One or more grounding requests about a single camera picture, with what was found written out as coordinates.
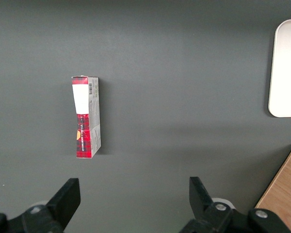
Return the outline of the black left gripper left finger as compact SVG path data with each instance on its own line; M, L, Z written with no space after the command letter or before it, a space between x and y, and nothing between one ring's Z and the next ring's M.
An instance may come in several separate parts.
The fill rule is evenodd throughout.
M81 202L78 178L70 178L46 203L13 219L0 213L0 233L63 233Z

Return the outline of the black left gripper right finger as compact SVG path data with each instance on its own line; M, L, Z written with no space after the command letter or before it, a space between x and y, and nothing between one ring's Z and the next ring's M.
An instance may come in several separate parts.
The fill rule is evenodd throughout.
M199 177L189 179L189 201L194 214L181 233L290 233L274 212L253 208L244 215L222 201L213 201Z

